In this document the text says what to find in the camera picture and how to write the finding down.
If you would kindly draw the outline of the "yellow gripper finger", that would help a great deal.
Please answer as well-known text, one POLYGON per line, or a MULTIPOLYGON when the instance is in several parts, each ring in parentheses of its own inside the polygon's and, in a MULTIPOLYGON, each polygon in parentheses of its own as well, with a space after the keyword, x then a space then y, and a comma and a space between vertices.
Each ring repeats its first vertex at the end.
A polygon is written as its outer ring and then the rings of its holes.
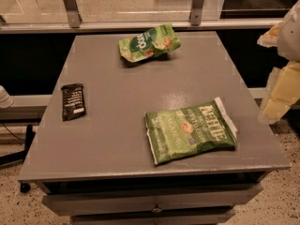
POLYGON ((300 63, 289 61, 283 68, 274 67, 269 74, 258 119, 271 125, 300 99, 300 63))
POLYGON ((266 48, 276 47, 278 45, 278 33, 280 26, 280 22, 272 26, 267 32, 258 38, 257 44, 266 48))

